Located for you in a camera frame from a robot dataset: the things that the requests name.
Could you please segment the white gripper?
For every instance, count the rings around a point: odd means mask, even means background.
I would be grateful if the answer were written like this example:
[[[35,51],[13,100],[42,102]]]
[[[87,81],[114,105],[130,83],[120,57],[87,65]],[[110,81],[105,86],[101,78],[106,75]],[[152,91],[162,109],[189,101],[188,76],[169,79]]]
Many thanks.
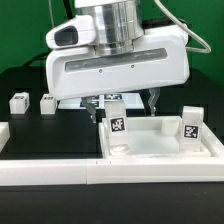
[[[49,93],[58,100],[83,98],[96,122],[90,96],[151,88],[148,104],[154,116],[158,87],[189,77],[187,42],[185,29],[176,25],[144,29],[136,19],[100,22],[78,15],[46,35]]]

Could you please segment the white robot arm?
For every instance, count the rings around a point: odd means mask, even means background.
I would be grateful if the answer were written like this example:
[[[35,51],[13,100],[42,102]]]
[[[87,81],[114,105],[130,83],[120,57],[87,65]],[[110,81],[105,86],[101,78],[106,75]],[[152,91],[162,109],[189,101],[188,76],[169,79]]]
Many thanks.
[[[151,28],[141,20],[140,0],[76,0],[77,14],[46,35],[49,93],[80,98],[96,114],[95,95],[147,89],[151,112],[164,86],[189,77],[187,26]]]

